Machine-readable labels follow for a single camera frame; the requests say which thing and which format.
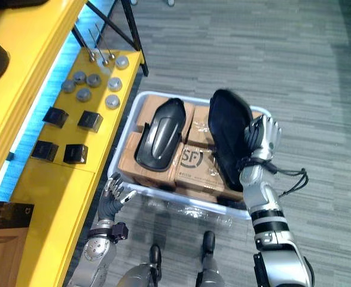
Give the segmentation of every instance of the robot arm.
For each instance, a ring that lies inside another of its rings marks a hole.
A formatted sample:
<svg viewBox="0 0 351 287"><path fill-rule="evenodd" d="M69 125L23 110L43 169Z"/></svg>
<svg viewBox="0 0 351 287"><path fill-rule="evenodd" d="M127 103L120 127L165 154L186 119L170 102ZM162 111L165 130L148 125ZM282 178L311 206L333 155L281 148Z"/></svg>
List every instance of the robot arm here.
<svg viewBox="0 0 351 287"><path fill-rule="evenodd" d="M240 173L244 201L255 230L255 275L262 287L313 287L315 277L289 230L273 189L277 169L270 163L279 145L281 129L266 116L250 123L245 140L253 151Z"/></svg>
<svg viewBox="0 0 351 287"><path fill-rule="evenodd" d="M69 287L101 287L105 283L109 266L117 253L115 245L119 240L127 239L129 233L125 223L114 224L115 214L137 193L133 190L120 200L121 183L117 173L106 182L98 205L98 222L88 233L88 241Z"/></svg>

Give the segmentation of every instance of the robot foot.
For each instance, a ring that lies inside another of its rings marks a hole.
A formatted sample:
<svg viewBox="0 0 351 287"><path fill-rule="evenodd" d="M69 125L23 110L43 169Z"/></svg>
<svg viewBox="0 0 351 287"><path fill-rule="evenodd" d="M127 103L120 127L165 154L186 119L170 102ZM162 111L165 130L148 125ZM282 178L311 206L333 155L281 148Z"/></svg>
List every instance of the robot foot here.
<svg viewBox="0 0 351 287"><path fill-rule="evenodd" d="M162 278L162 270L161 270L161 263L162 263L162 256L161 256L161 249L158 245L153 244L150 248L150 263L155 264L157 266L156 269L156 277L157 282Z"/></svg>
<svg viewBox="0 0 351 287"><path fill-rule="evenodd" d="M206 231L203 235L202 243L202 261L206 255L213 256L213 250L215 249L215 234L212 231Z"/></svg>

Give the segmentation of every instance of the metal knob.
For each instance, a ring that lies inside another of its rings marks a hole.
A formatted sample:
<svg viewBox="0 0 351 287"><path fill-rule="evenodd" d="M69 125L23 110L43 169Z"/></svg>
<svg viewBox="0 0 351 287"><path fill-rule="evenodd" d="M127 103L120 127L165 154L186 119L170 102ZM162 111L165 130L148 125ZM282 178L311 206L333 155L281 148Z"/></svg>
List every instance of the metal knob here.
<svg viewBox="0 0 351 287"><path fill-rule="evenodd" d="M83 71L77 71L73 75L73 80L77 85L82 85L86 82L86 74Z"/></svg>
<svg viewBox="0 0 351 287"><path fill-rule="evenodd" d="M105 104L109 109L116 109L120 106L120 99L116 94L110 94L106 97Z"/></svg>
<svg viewBox="0 0 351 287"><path fill-rule="evenodd" d="M72 93L75 90L75 82L73 80L66 80L61 85L61 90L65 93Z"/></svg>
<svg viewBox="0 0 351 287"><path fill-rule="evenodd" d="M110 91L119 91L122 89L122 81L121 79L115 77L110 78L108 81L108 87Z"/></svg>
<svg viewBox="0 0 351 287"><path fill-rule="evenodd" d="M79 90L77 92L77 94L75 95L75 97L77 98L77 100L79 100L80 102L87 102L88 100L90 100L91 98L91 92L88 88L82 88L81 90Z"/></svg>
<svg viewBox="0 0 351 287"><path fill-rule="evenodd" d="M115 65L118 69L126 69L129 66L129 59L126 56L119 56L115 60Z"/></svg>
<svg viewBox="0 0 351 287"><path fill-rule="evenodd" d="M89 87L96 88L101 85L101 77L98 74L91 74L86 78Z"/></svg>

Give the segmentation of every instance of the yellow shelf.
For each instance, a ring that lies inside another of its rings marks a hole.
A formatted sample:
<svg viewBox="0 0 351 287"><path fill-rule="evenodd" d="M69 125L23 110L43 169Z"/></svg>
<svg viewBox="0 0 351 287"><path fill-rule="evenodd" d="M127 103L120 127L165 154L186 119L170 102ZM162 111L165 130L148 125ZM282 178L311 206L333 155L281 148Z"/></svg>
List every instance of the yellow shelf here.
<svg viewBox="0 0 351 287"><path fill-rule="evenodd" d="M0 10L0 45L10 62L0 77L0 168L86 0Z"/></svg>
<svg viewBox="0 0 351 287"><path fill-rule="evenodd" d="M71 94L59 94L54 107L64 109L69 117L62 129L46 124L39 136L39 140L59 146L54 162L30 158L13 192L11 201L35 205L17 278L18 287L61 287L63 283L135 75L143 61L141 52L114 53L126 55L129 67L122 71L112 63L104 67L97 53L97 63L89 63L87 52L80 51L68 78L78 70L87 75L97 73L102 79L101 86L89 88L92 98L86 103L75 98L76 91L86 85L76 87ZM120 106L115 110L105 106L105 98L112 94L107 89L110 77L119 77L123 83L122 89L113 93L120 99ZM103 117L97 133L77 126L83 110L98 112ZM62 161L66 144L72 143L88 147L86 164Z"/></svg>

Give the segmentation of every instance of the product packaging box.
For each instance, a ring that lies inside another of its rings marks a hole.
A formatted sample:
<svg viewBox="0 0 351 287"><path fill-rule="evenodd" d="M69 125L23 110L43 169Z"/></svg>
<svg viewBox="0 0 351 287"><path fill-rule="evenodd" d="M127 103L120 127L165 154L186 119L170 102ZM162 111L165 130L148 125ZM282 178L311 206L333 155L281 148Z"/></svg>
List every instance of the product packaging box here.
<svg viewBox="0 0 351 287"><path fill-rule="evenodd" d="M211 193L206 193L200 190L192 190L189 188L177 187L175 192L182 194L183 196L194 197L196 199L201 199L212 203L218 202L216 196L213 196Z"/></svg>
<svg viewBox="0 0 351 287"><path fill-rule="evenodd" d="M164 190L175 189L175 172L182 154L183 143L179 143L176 154L170 167L164 172L153 172L140 166L134 159L134 153L142 134L132 132L125 144L118 168L126 175L131 176L136 182L146 187L156 187Z"/></svg>
<svg viewBox="0 0 351 287"><path fill-rule="evenodd" d="M151 124L151 120L155 114L157 108L167 102L168 97L160 97L149 95L147 96L144 105L142 106L141 112L137 119L137 131L142 133L145 127L145 123ZM195 106L192 103L184 102L185 112L186 112L186 122L182 129L182 142L185 143L187 139L187 134L190 129L191 121L194 115Z"/></svg>
<svg viewBox="0 0 351 287"><path fill-rule="evenodd" d="M33 205L0 201L0 287L16 285Z"/></svg>
<svg viewBox="0 0 351 287"><path fill-rule="evenodd" d="M209 106L195 106L194 116L187 138L188 145L208 149L212 149L214 146L209 128L209 111ZM260 115L260 112L252 112L253 118L257 118Z"/></svg>
<svg viewBox="0 0 351 287"><path fill-rule="evenodd" d="M242 200L243 194L230 190L218 171L218 164L210 149L185 145L176 170L177 187L204 191L215 197Z"/></svg>

